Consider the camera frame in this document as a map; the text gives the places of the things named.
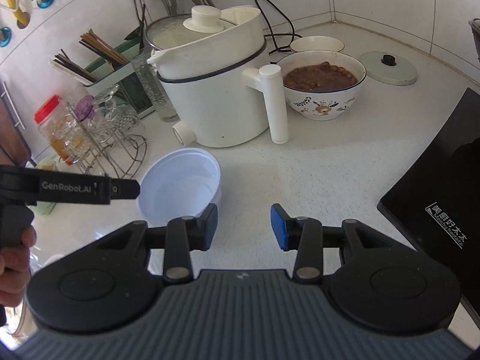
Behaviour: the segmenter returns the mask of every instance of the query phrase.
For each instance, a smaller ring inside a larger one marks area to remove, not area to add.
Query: meichu haotaitai logo
[[[460,249],[462,249],[465,245],[465,241],[467,240],[467,236],[462,233],[455,222],[449,218],[448,215],[438,206],[437,202],[425,207],[425,210],[433,219],[435,219],[435,222],[437,222],[442,229],[447,232],[447,234],[453,239],[453,241],[455,241]]]

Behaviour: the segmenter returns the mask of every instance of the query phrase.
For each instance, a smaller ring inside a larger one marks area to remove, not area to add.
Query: black cable bundle
[[[279,12],[280,15],[282,15],[282,16],[285,18],[285,20],[289,23],[290,28],[292,29],[292,32],[291,32],[291,33],[278,33],[278,34],[275,34],[275,33],[273,32],[272,26],[270,25],[270,22],[268,21],[268,18],[267,18],[267,16],[266,16],[265,12],[264,12],[263,9],[260,7],[260,4],[258,3],[258,0],[255,0],[255,4],[257,5],[257,8],[260,9],[260,12],[262,13],[262,16],[263,16],[263,18],[265,19],[265,21],[266,21],[266,23],[267,23],[268,30],[270,30],[270,34],[265,35],[265,36],[266,36],[266,37],[267,37],[267,36],[272,37],[273,44],[274,44],[274,46],[275,46],[275,49],[272,50],[272,51],[270,51],[269,54],[273,54],[273,53],[275,53],[275,52],[277,52],[277,51],[279,51],[279,52],[281,52],[281,53],[287,53],[287,52],[291,51],[291,50],[289,49],[289,47],[290,47],[290,44],[294,41],[295,37],[301,38],[301,36],[295,33],[295,27],[293,26],[292,21],[289,19],[289,17],[288,17],[287,15],[285,15],[285,13],[283,13],[283,12],[280,10],[279,7],[277,7],[271,0],[265,0],[265,1],[266,1],[268,4],[270,4],[277,12]],[[275,37],[276,37],[276,36],[287,36],[287,35],[291,35],[291,37],[292,37],[289,45],[288,45],[288,46],[280,46],[280,47],[279,47],[279,46],[277,45],[277,41],[275,40]]]

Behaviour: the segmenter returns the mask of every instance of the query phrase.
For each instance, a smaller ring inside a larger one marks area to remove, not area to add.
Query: pot lid
[[[367,76],[390,85],[411,85],[417,81],[415,66],[406,59],[386,52],[366,52],[360,58]]]
[[[221,19],[221,14],[222,11],[215,7],[197,5],[191,9],[191,15],[168,16],[154,21],[145,36],[158,50],[183,46],[236,25]]]

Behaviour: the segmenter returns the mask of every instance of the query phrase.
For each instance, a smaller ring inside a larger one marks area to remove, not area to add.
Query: white electric pot
[[[217,11],[194,7],[185,23],[187,32],[179,30],[176,19],[169,19],[175,22],[170,25],[175,33],[168,36],[177,36],[175,41],[196,39],[159,50],[149,59],[181,119],[173,126],[175,136],[183,145],[196,141],[208,147],[229,147],[255,138],[270,126],[272,140],[285,143],[289,131],[282,73],[279,66],[270,64],[260,10]],[[220,28],[215,23],[220,16],[228,17],[233,26],[212,33]],[[192,33],[195,28],[203,35]]]

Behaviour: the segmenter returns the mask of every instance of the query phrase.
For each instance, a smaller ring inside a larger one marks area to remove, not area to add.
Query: white bowl
[[[185,148],[156,161],[140,182],[137,207],[150,226],[181,216],[199,216],[209,203],[220,206],[220,165],[209,152]]]
[[[298,38],[290,44],[290,48],[295,52],[309,50],[328,50],[342,51],[345,48],[344,43],[330,36],[306,36]]]
[[[286,76],[295,68],[319,65],[325,61],[331,65],[344,67],[356,77],[358,83],[332,92],[302,91],[284,86],[285,97],[290,107],[308,119],[331,120],[349,109],[367,76],[365,67],[360,61],[349,55],[325,50],[296,52],[280,59],[277,63],[282,68],[282,75]]]

